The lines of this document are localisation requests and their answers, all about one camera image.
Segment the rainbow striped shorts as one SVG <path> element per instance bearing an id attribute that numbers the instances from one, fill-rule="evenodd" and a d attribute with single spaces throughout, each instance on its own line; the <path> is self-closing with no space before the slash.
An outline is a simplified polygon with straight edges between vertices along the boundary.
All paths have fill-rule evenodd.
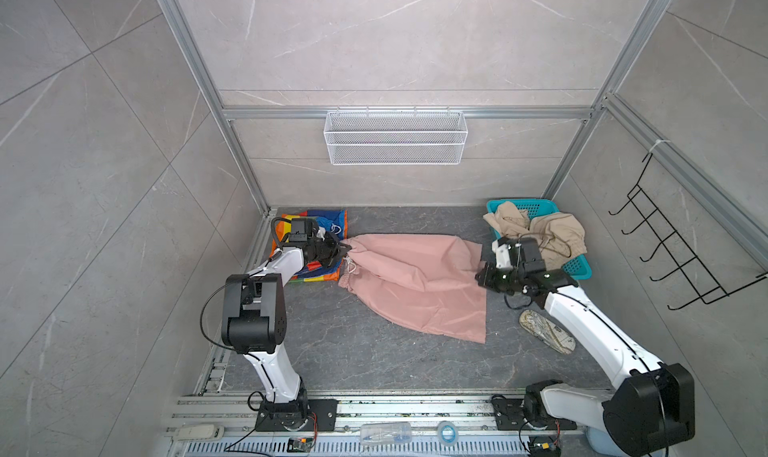
<path id="1" fill-rule="evenodd" d="M 291 232 L 291 221 L 298 218 L 314 219 L 320 229 L 326 234 L 333 234 L 340 240 L 348 237 L 348 219 L 345 210 L 309 209 L 294 214 L 282 214 L 278 221 L 271 225 L 272 253 L 277 249 L 276 239 L 282 240 Z M 330 267 L 323 266 L 318 261 L 308 263 L 301 271 L 291 278 L 295 283 L 310 283 L 323 281 L 338 281 L 341 275 L 342 262 L 337 259 Z"/>

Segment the teal plastic laundry basket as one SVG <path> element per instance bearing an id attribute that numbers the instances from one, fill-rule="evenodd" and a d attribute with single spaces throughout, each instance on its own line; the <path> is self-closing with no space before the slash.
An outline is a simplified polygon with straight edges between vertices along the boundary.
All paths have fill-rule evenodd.
<path id="1" fill-rule="evenodd" d="M 547 199 L 501 199 L 488 201 L 486 204 L 487 213 L 495 211 L 501 203 L 507 201 L 512 202 L 523 209 L 532 210 L 534 217 L 561 212 L 553 201 Z M 494 233 L 494 239 L 502 237 L 493 229 L 492 231 Z M 562 267 L 562 269 L 576 280 L 586 280 L 592 276 L 591 268 L 586 260 L 586 254 L 569 261 Z"/>

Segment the pink shorts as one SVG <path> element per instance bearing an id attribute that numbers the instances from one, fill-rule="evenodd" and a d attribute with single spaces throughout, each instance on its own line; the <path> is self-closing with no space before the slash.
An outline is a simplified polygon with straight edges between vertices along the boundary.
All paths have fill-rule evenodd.
<path id="1" fill-rule="evenodd" d="M 349 238 L 339 285 L 399 326 L 483 344 L 486 290 L 475 276 L 482 245 L 438 234 Z"/>

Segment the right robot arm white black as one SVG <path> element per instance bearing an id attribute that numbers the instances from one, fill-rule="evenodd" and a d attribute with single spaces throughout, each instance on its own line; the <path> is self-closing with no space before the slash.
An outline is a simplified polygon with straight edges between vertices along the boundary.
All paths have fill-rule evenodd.
<path id="1" fill-rule="evenodd" d="M 521 294 L 554 317 L 609 378 L 609 391 L 557 380 L 527 387 L 523 424 L 545 429 L 564 420 L 606 434 L 627 456 L 651 456 L 696 433 L 695 384 L 680 364 L 666 364 L 613 323 L 566 271 L 549 270 L 535 239 L 502 237 L 478 284 L 506 297 Z"/>

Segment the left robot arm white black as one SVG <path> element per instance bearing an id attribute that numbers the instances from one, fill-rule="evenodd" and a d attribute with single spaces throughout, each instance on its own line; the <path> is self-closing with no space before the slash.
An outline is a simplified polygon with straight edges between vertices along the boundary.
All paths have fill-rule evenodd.
<path id="1" fill-rule="evenodd" d="M 308 210 L 276 216 L 269 229 L 273 250 L 268 259 L 245 273 L 230 275 L 217 290 L 223 294 L 220 338 L 203 337 L 243 356 L 256 372 L 262 388 L 249 395 L 247 406 L 256 413 L 257 431 L 332 431 L 338 402 L 310 398 L 284 348 L 288 328 L 284 288 L 307 276 L 340 275 L 349 250 L 343 243 L 347 213 Z"/>

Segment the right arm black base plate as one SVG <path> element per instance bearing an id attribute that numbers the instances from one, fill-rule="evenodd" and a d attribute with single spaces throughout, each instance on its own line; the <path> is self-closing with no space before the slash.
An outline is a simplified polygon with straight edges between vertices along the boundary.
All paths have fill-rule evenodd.
<path id="1" fill-rule="evenodd" d="M 558 429 L 576 430 L 577 424 L 567 419 L 555 419 L 535 398 L 526 395 L 522 398 L 508 398 L 493 395 L 490 398 L 498 430 L 551 431 Z"/>

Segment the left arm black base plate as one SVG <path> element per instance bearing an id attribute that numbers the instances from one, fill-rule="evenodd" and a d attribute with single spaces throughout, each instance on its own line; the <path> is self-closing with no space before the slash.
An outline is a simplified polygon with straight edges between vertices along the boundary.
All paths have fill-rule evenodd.
<path id="1" fill-rule="evenodd" d="M 335 429 L 338 401 L 334 399 L 294 400 L 288 403 L 262 402 L 257 411 L 258 432 L 318 431 Z"/>

